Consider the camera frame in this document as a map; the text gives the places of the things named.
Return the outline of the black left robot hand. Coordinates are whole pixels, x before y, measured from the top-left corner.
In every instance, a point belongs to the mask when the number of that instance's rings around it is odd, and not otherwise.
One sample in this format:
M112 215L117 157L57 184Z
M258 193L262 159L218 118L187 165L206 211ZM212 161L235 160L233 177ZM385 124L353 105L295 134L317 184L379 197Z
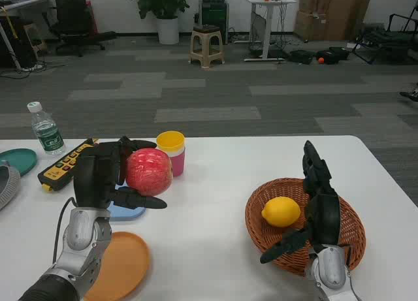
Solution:
M126 136L114 142L101 142L82 150L73 170L74 194L79 207L107 209L116 206L135 209L164 209L167 203L146 197L130 187L120 187L127 176L127 160L139 149L155 149L157 144L131 140Z

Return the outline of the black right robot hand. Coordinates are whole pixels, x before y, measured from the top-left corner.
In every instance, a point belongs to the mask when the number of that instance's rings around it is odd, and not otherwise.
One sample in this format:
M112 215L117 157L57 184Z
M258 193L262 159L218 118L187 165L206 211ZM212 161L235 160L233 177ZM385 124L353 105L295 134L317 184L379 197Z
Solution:
M332 178L326 161L320 158L315 146L308 140L304 145L302 167L304 192L309 201L304 209L304 227L289 233L260 257L266 264L284 254L292 254L309 242L316 249L326 245L337 245L340 239L341 211L340 197L331 187Z

